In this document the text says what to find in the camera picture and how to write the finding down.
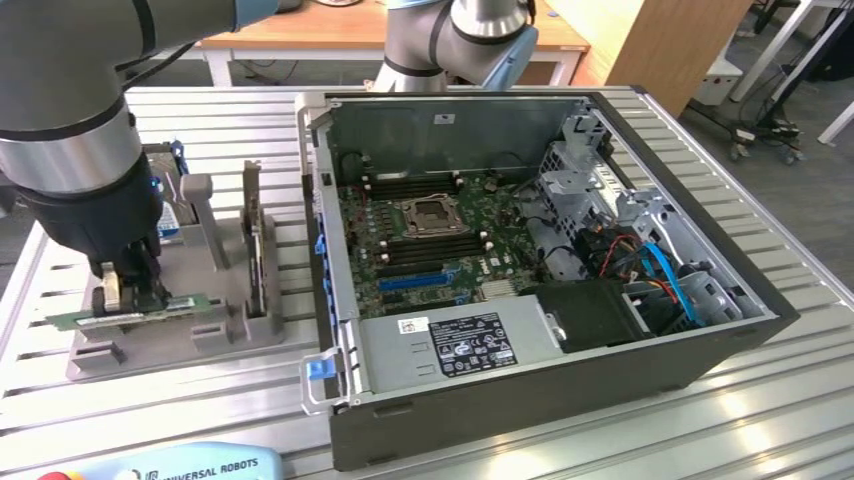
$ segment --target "red cable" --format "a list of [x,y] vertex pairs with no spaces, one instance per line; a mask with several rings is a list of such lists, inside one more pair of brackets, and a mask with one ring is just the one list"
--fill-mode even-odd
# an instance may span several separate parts
[[618,235],[616,238],[614,239],[614,241],[611,242],[611,247],[608,248],[608,254],[604,256],[604,263],[602,264],[602,270],[599,270],[599,276],[602,277],[602,275],[604,275],[604,269],[608,266],[608,263],[611,262],[611,255],[614,254],[614,247],[616,247],[616,244],[619,243],[620,240],[623,239],[631,239],[634,240],[634,237],[631,235]]
[[667,293],[667,295],[670,295],[670,299],[672,300],[672,303],[679,303],[679,299],[676,298],[676,294],[672,293],[671,288],[667,286],[667,284],[664,282],[662,282],[660,280],[652,279],[652,280],[647,280],[652,283],[655,283],[658,286],[662,287],[662,289],[664,290],[664,293]]

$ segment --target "green circuit board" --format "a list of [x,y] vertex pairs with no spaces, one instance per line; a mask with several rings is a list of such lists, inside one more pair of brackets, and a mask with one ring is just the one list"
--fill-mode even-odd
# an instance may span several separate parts
[[514,185],[484,189],[487,174],[463,177],[465,187],[449,195],[456,213],[469,232],[488,232],[492,248],[483,255],[441,260],[443,272],[453,275],[448,285],[380,292],[376,272],[385,266],[381,241],[404,239],[407,220],[400,210],[405,200],[372,200],[363,190],[339,189],[341,215],[347,226],[349,266],[363,318],[483,301],[478,287],[507,280],[516,292],[542,283],[544,272],[536,246],[519,210]]

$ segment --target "wooden table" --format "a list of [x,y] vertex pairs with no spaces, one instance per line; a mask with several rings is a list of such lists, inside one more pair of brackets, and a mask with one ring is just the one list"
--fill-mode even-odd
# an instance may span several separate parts
[[[563,18],[547,15],[544,0],[536,5],[539,42],[531,60],[554,62],[550,85],[568,85],[590,45]],[[344,8],[307,0],[297,12],[203,40],[185,58],[204,59],[213,85],[229,87],[231,60],[381,60],[384,43],[385,6],[376,0]]]

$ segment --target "aluminum extrusion table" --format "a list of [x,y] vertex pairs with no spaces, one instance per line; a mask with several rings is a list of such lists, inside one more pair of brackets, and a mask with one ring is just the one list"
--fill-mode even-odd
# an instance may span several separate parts
[[[71,384],[71,336],[45,325],[44,315],[80,306],[88,272],[81,255],[53,244],[36,225],[0,303],[0,477],[29,479],[59,466],[201,439],[275,448],[288,478],[854,475],[851,294],[664,110],[627,88],[602,93],[800,310],[800,320],[682,391],[335,472],[327,419],[303,414],[297,385],[297,362],[316,352],[317,336],[295,91],[149,88],[128,95],[143,140],[179,138],[191,171],[213,174],[217,216],[237,215],[243,162],[261,162],[261,200],[276,219],[285,342],[176,370]],[[635,183],[648,181],[619,145],[615,159]]]

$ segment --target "white label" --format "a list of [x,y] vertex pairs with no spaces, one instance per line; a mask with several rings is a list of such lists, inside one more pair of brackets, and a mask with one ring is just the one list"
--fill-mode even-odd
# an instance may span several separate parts
[[456,120],[453,113],[439,113],[432,117],[433,125],[453,125],[453,120]]
[[407,318],[397,320],[397,328],[400,329],[400,335],[407,333],[425,332],[429,325],[429,319],[427,317]]

